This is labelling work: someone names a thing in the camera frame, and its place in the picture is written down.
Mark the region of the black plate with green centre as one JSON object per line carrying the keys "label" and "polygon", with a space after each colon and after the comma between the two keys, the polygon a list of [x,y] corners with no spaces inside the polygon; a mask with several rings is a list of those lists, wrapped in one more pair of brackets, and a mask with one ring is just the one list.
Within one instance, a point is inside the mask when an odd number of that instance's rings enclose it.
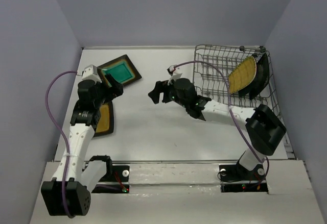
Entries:
{"label": "black plate with green centre", "polygon": [[141,74],[127,54],[106,62],[97,68],[99,77],[105,78],[107,74],[110,74],[117,82],[123,84],[124,87],[142,79]]}

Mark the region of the green yellow woven-pattern plate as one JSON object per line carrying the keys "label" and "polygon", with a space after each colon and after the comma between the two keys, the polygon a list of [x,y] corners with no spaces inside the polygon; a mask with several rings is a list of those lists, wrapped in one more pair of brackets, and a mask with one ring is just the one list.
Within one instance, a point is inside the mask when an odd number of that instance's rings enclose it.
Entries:
{"label": "green yellow woven-pattern plate", "polygon": [[229,93],[234,94],[247,87],[254,80],[256,71],[255,58],[246,57],[228,76]]}

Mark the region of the black floral square plate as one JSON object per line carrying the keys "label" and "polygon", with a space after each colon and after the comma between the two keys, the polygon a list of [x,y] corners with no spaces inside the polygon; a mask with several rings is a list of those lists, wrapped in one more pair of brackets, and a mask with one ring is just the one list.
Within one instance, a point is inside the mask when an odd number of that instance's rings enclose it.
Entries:
{"label": "black floral square plate", "polygon": [[256,75],[253,81],[238,92],[239,97],[249,95],[252,100],[257,97],[269,83],[270,69],[267,53],[260,54],[256,62]]}

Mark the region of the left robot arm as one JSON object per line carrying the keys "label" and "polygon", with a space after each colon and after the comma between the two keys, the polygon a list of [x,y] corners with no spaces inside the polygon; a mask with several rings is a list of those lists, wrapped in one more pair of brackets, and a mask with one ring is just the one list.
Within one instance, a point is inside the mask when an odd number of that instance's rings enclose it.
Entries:
{"label": "left robot arm", "polygon": [[123,85],[112,75],[100,77],[98,68],[89,65],[78,83],[78,100],[74,106],[69,134],[62,134],[66,151],[50,181],[41,185],[41,194],[51,216],[85,216],[90,208],[91,192],[98,181],[113,175],[109,156],[93,156],[84,164],[88,146],[97,130],[104,103],[123,94]]}

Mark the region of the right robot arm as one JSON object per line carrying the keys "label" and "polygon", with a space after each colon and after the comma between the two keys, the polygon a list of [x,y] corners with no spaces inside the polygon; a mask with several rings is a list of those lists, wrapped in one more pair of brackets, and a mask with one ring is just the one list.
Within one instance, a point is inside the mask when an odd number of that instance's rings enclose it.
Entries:
{"label": "right robot arm", "polygon": [[235,173],[240,179],[249,178],[266,156],[274,154],[287,131],[268,106],[261,104],[256,108],[243,108],[219,103],[199,95],[186,78],[157,81],[148,96],[155,104],[175,102],[194,119],[231,124],[240,133],[246,130],[247,134],[241,136],[248,148],[235,166]]}

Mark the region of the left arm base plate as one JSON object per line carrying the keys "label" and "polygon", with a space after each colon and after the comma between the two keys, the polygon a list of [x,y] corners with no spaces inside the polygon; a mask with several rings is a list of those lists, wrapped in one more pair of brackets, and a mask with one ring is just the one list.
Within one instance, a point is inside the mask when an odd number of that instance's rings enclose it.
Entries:
{"label": "left arm base plate", "polygon": [[106,174],[100,179],[92,193],[128,194],[130,190],[129,165],[114,165],[112,174]]}

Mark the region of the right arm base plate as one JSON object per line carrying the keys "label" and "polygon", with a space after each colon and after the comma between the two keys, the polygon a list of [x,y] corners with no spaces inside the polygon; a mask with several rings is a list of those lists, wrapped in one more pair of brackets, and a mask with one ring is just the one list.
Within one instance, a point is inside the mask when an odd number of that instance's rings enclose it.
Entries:
{"label": "right arm base plate", "polygon": [[237,164],[219,165],[217,178],[220,180],[222,193],[265,192],[268,186],[265,170],[261,164],[248,171]]}

